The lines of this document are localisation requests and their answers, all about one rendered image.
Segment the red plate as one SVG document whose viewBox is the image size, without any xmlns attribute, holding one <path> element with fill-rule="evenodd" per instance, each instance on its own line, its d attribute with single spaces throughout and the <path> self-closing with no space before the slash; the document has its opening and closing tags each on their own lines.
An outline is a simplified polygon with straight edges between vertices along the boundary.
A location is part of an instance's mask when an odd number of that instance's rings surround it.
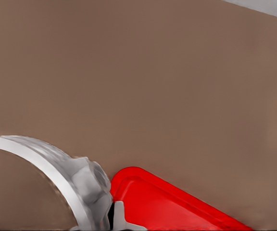
<svg viewBox="0 0 277 231">
<path fill-rule="evenodd" d="M 139 167 L 118 171 L 111 181 L 113 202 L 125 219 L 144 231 L 253 231 L 249 226 Z"/>
</svg>

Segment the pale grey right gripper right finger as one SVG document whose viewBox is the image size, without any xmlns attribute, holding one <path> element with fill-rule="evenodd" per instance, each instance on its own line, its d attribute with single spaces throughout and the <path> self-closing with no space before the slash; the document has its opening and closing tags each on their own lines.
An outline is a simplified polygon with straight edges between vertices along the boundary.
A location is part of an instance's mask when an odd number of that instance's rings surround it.
<svg viewBox="0 0 277 231">
<path fill-rule="evenodd" d="M 113 230 L 144 231 L 144 227 L 127 222 L 125 219 L 124 203 L 122 201 L 116 201 L 114 203 Z"/>
</svg>

